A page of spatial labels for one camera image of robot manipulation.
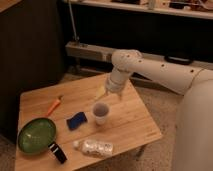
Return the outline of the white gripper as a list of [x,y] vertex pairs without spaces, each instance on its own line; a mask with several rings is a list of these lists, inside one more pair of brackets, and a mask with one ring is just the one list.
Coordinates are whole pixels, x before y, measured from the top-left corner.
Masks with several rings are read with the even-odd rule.
[[95,94],[95,99],[98,100],[102,98],[106,94],[106,90],[112,93],[117,93],[119,99],[122,99],[122,93],[120,92],[124,89],[126,82],[130,76],[130,72],[124,72],[118,69],[113,69],[106,79],[105,86],[101,86],[97,90]]

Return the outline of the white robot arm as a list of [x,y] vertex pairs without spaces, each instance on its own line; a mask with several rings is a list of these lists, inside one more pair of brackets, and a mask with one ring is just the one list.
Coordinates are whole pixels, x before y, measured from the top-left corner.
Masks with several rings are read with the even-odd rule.
[[183,96],[171,171],[213,171],[213,70],[145,59],[137,50],[116,50],[111,61],[109,92],[122,92],[138,73]]

